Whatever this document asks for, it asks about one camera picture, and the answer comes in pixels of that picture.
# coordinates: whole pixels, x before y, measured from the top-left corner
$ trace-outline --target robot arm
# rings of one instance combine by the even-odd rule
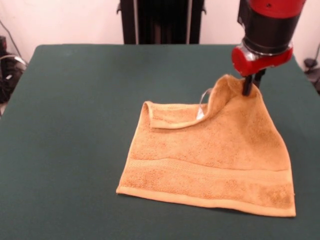
[[[266,68],[288,62],[291,39],[306,0],[240,0],[238,23],[245,31],[232,51],[234,68],[245,77],[243,95],[259,87]]]

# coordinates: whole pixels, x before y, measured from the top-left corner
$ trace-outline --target dark green table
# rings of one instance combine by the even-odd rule
[[[231,50],[38,47],[0,120],[0,239],[320,239],[320,97],[294,60],[260,89],[291,157],[296,218],[115,193],[143,101],[197,103],[237,76]]]

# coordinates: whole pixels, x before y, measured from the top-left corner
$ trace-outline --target towel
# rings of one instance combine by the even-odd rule
[[[199,104],[146,101],[116,193],[205,208],[294,217],[289,154],[244,80],[222,76]]]

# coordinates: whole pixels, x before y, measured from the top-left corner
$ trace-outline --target plastic tag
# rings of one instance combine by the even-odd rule
[[[198,113],[196,115],[196,119],[197,120],[200,120],[202,119],[204,116],[205,116],[205,113],[204,113],[204,110],[202,109],[201,107],[201,104],[202,104],[202,101],[204,100],[204,97],[207,95],[207,94],[210,94],[212,91],[212,88],[208,88],[202,95],[201,95],[201,99],[200,99],[200,103],[199,103],[199,109],[198,109]]]

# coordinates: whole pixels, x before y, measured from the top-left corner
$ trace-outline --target towel hem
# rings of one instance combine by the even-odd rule
[[[248,202],[242,202],[230,199],[203,199],[194,196],[182,194],[173,194],[169,192],[151,191],[134,187],[119,186],[116,189],[117,194],[131,195],[144,199],[156,200],[167,203],[185,204],[203,208],[224,208],[233,209],[245,213],[263,215],[269,217],[295,217],[296,209],[280,209],[268,206],[259,206]]]

